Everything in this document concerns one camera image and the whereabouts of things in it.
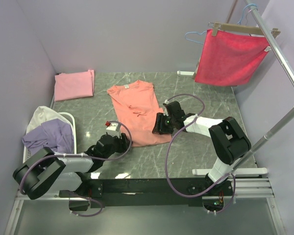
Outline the salmon orange t shirt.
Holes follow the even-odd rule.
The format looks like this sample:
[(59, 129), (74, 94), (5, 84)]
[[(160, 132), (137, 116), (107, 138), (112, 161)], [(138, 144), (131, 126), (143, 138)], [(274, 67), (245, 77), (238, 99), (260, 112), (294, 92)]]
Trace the salmon orange t shirt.
[(131, 84), (112, 86), (107, 90), (118, 121), (130, 131), (133, 147), (164, 144), (171, 141), (170, 134), (153, 134), (159, 107), (152, 83), (137, 80)]

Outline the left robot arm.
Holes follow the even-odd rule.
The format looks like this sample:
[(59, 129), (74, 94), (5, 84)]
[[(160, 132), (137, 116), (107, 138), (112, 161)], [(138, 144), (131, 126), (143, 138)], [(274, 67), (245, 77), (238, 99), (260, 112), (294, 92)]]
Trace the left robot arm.
[(81, 175), (103, 166), (105, 161), (115, 161), (128, 153), (132, 137), (121, 133), (119, 137), (104, 134), (95, 145), (81, 154), (60, 154), (49, 147), (40, 149), (13, 172), (20, 193), (35, 200), (47, 193), (54, 184), (57, 190), (70, 190), (76, 196), (84, 196), (88, 184)]

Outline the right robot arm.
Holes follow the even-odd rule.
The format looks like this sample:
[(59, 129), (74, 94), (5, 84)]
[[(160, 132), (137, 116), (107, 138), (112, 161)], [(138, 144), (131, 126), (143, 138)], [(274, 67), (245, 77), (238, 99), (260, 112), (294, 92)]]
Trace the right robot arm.
[(251, 149), (249, 139), (233, 117), (213, 119), (186, 114), (177, 101), (164, 106), (166, 111), (157, 113), (152, 133), (172, 134), (176, 129), (210, 137), (217, 160), (206, 176), (205, 189), (208, 194), (217, 195), (222, 190), (219, 178), (231, 172), (238, 159)]

